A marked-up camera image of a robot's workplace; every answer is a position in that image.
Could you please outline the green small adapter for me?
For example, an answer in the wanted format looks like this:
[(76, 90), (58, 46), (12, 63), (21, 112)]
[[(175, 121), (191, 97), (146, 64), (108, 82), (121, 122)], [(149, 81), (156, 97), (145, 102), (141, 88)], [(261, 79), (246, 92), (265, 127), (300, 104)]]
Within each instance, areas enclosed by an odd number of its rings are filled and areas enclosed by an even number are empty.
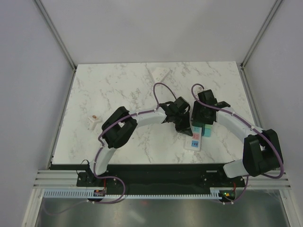
[(212, 126), (211, 124), (204, 124), (204, 125), (203, 125), (203, 128), (205, 128), (205, 129), (210, 129), (210, 130), (211, 130), (212, 127), (213, 127), (213, 126)]

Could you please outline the teal small adapter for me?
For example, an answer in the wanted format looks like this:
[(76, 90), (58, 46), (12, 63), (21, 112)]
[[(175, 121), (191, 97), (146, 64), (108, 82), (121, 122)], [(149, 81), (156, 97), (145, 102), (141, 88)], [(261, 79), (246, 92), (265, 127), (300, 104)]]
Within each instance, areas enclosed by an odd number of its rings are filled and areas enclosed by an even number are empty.
[(211, 137), (212, 129), (210, 128), (202, 128), (202, 136), (203, 137)]

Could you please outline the white long power strip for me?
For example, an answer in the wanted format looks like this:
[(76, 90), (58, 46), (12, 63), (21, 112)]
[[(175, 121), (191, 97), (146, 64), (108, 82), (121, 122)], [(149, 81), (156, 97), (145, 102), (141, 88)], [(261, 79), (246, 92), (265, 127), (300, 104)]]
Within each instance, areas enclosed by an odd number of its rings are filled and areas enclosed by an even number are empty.
[(184, 142), (184, 149), (188, 151), (199, 152), (201, 150), (203, 127), (196, 127), (191, 125), (193, 135), (186, 136)]

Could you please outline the white triangular power strip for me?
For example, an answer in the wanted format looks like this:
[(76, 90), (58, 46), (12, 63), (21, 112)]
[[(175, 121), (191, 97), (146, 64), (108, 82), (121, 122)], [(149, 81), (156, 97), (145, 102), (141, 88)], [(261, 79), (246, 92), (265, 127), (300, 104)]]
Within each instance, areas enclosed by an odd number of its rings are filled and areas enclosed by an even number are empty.
[(156, 67), (148, 69), (150, 77), (154, 84), (163, 83), (164, 79), (171, 73), (169, 68)]

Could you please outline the white cube plug tiger print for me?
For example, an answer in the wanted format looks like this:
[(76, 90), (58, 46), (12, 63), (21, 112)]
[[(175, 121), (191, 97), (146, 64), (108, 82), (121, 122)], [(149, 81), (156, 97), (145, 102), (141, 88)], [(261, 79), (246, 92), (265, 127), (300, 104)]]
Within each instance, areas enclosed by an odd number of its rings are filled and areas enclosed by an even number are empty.
[(96, 115), (89, 115), (86, 121), (87, 129), (94, 130), (96, 125), (100, 122), (100, 118), (98, 118)]

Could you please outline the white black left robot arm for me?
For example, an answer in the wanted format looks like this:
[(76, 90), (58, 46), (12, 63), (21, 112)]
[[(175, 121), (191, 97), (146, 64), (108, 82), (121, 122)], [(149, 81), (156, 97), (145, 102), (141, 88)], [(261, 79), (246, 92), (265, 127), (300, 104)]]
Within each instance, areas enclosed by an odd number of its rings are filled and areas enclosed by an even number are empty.
[(87, 180), (93, 186), (103, 183), (103, 174), (113, 154), (129, 141), (139, 127), (173, 123), (176, 132), (192, 136), (189, 110), (190, 104), (182, 97), (178, 97), (174, 102), (157, 104), (155, 108), (149, 110), (130, 112), (124, 106), (116, 109), (101, 126), (102, 132), (98, 136), (100, 148), (90, 165), (91, 171)]

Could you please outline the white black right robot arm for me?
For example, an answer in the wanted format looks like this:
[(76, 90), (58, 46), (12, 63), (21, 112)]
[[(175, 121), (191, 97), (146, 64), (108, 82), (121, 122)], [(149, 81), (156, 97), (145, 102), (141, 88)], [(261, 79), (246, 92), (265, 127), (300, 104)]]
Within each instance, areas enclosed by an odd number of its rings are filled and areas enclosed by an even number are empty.
[(283, 157), (277, 133), (255, 126), (235, 112), (225, 102), (218, 102), (212, 90), (204, 90), (194, 96), (192, 122), (224, 126), (243, 143), (242, 159), (219, 167), (217, 181), (228, 186), (238, 176), (259, 175), (279, 179), (284, 174)]

